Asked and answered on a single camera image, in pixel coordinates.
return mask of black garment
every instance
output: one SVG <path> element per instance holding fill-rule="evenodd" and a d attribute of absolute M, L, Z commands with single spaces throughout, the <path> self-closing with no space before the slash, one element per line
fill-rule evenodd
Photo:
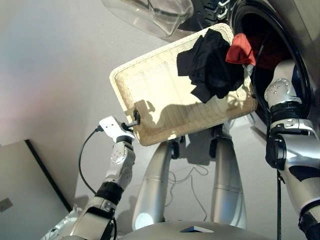
<path fill-rule="evenodd" d="M 209 29 L 192 49 L 177 55 L 178 76 L 189 76 L 196 85 L 191 93 L 203 103 L 214 95 L 224 98 L 244 82 L 243 67 L 225 62 L 229 47 L 220 32 Z"/>

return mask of white wall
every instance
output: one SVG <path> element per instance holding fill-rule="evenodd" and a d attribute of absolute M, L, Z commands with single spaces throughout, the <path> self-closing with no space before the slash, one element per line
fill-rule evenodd
<path fill-rule="evenodd" d="M 12 207 L 0 213 L 1 240 L 37 240 L 68 211 L 24 141 L 0 147 L 0 201 Z"/>
<path fill-rule="evenodd" d="M 100 0 L 6 2 L 0 5 L 10 12 L 0 28 L 0 144 L 30 138 L 72 203 L 85 136 L 101 118 L 124 119 L 111 70 L 164 42 L 122 23 Z M 106 155 L 111 143 L 105 142 Z"/>

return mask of wicker tray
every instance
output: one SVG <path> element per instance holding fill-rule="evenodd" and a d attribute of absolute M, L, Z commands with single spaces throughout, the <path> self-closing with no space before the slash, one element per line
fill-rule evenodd
<path fill-rule="evenodd" d="M 229 43 L 230 27 L 219 23 L 210 27 Z M 141 123 L 133 128 L 144 146 L 219 125 L 256 109 L 251 97 L 251 80 L 245 72 L 244 84 L 225 98 L 213 97 L 201 103 L 190 92 L 195 88 L 188 76 L 178 76 L 177 54 L 193 47 L 208 28 L 129 61 L 110 74 L 110 81 L 129 122 L 136 108 Z"/>

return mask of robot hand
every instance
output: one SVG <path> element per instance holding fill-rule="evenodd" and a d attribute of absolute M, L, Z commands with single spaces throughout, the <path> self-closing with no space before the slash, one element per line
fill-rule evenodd
<path fill-rule="evenodd" d="M 135 163 L 135 153 L 132 147 L 132 140 L 135 137 L 129 127 L 139 123 L 138 118 L 128 126 L 121 124 L 113 116 L 99 122 L 104 132 L 114 141 L 110 166 L 101 187 L 85 206 L 69 236 L 63 239 L 109 240 L 113 229 L 116 232 L 115 211 L 122 193 L 131 181 L 132 166 Z"/>
<path fill-rule="evenodd" d="M 282 61 L 266 88 L 272 124 L 266 161 L 283 178 L 308 240 L 320 239 L 320 142 L 292 83 L 295 63 Z"/>

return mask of red garment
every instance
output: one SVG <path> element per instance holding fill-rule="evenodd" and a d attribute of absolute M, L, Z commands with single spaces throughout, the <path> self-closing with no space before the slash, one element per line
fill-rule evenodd
<path fill-rule="evenodd" d="M 225 61 L 230 64 L 244 64 L 244 65 L 256 65 L 256 59 L 254 51 L 251 45 L 243 33 L 238 33 L 232 40 Z"/>

